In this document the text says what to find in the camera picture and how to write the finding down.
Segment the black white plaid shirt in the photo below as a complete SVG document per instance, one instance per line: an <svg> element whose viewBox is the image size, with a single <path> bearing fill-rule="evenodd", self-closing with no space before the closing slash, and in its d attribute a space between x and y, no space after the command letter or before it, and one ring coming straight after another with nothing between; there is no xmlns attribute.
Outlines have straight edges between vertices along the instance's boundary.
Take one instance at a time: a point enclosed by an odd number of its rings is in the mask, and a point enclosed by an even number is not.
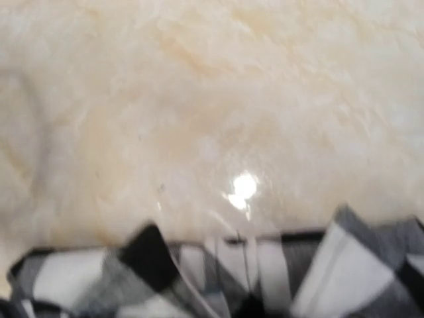
<svg viewBox="0 0 424 318"><path fill-rule="evenodd" d="M341 207L324 230L35 248L10 268L2 317L422 317L423 224L370 226Z"/></svg>

